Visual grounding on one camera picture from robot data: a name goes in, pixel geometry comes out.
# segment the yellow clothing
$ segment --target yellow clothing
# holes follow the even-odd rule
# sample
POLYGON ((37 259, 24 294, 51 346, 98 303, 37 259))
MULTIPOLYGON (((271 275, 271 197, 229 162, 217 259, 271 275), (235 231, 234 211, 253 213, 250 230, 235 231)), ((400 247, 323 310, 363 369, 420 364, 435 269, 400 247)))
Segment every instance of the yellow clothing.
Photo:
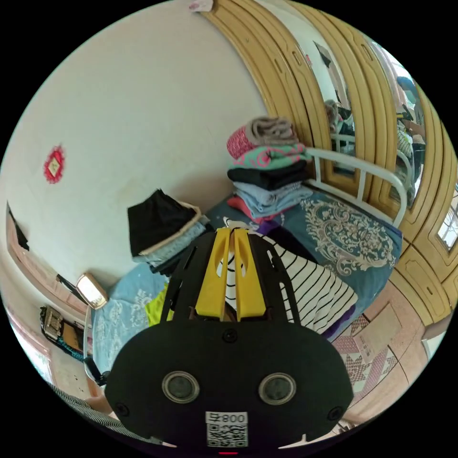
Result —
MULTIPOLYGON (((164 307, 164 301, 166 300, 168 283, 164 284, 164 289, 158 294, 158 296, 151 302, 145 305, 146 316, 148 317, 148 325, 154 326, 159 324, 161 321, 162 308, 164 307)), ((169 310, 167 321, 171 321, 173 317, 173 311, 169 310)))

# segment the paper note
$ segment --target paper note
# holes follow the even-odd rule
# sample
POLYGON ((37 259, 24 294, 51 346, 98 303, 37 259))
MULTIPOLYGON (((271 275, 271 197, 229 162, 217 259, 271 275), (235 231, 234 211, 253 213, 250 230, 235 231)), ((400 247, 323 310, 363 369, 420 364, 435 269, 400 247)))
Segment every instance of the paper note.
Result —
POLYGON ((189 10, 196 13, 199 11, 211 11, 213 0, 195 0, 189 6, 189 10))
POLYGON ((366 364, 383 351, 402 326, 390 303, 353 337, 366 364))

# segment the striped shirt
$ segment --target striped shirt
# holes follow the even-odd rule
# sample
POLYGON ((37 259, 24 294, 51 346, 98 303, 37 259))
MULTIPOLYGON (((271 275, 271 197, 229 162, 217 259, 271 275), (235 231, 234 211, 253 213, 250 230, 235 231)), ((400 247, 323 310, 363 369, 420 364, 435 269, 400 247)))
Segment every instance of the striped shirt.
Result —
MULTIPOLYGON (((226 218, 224 220, 226 225, 230 224, 230 227, 237 227, 238 222, 226 218)), ((358 300, 354 290, 330 270, 290 253, 269 237, 258 234, 252 229, 249 229, 248 232, 262 237, 271 243, 277 251, 291 279, 302 326, 322 334, 358 300)), ((222 261, 219 263, 218 275, 221 275, 221 270, 222 261)), ((235 261, 232 252, 229 252, 226 283, 226 302, 236 310, 235 261)), ((281 292, 288 321, 293 322, 294 319, 284 286, 281 288, 281 292)))
POLYGON ((102 414, 93 410, 86 401, 83 401, 76 396, 68 395, 64 393, 64 391, 60 390, 59 388, 55 387, 54 385, 48 383, 50 388, 54 391, 54 393, 69 407, 71 407, 75 412, 80 414, 82 417, 86 418, 87 420, 91 420, 98 425, 108 428, 115 433, 122 434, 123 436, 130 437, 132 439, 138 439, 143 442, 149 442, 151 444, 162 444, 162 441, 155 439, 154 437, 150 439, 145 439, 144 437, 137 436, 137 434, 131 433, 128 429, 126 429, 123 424, 116 420, 115 418, 111 418, 106 414, 102 414))

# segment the bed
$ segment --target bed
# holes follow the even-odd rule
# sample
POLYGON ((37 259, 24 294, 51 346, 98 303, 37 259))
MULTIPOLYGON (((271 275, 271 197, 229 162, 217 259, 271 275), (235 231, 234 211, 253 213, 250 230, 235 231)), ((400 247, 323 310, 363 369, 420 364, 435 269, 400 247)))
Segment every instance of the bed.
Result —
MULTIPOLYGON (((358 295, 356 304, 323 334, 332 341, 385 287, 401 254, 402 234, 397 228, 406 210, 407 197, 402 182, 386 169, 333 151, 313 149, 312 155, 316 179, 306 183, 313 190, 312 196, 275 220, 311 251, 319 264, 332 270, 358 295), (361 170, 356 197, 322 182, 320 159, 361 170), (401 204, 394 220, 363 201, 367 173, 389 181, 399 193, 401 204)), ((206 215, 215 228, 225 226, 224 217, 243 221, 253 229, 258 227, 229 207, 226 199, 206 215)), ((88 311, 85 332, 92 331, 93 358, 101 372, 110 370, 122 346, 148 326, 145 305, 167 281, 167 277, 152 274, 147 264, 139 264, 113 287, 103 308, 88 311)))

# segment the blue blanket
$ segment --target blue blanket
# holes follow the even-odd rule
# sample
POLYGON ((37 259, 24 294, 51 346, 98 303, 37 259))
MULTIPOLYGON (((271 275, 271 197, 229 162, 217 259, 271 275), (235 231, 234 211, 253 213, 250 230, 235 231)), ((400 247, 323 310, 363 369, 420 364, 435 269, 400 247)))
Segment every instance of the blue blanket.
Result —
POLYGON ((92 310, 93 358, 101 373, 111 370, 127 341, 148 327, 145 305, 166 283, 167 277, 139 264, 109 291, 107 304, 92 310))

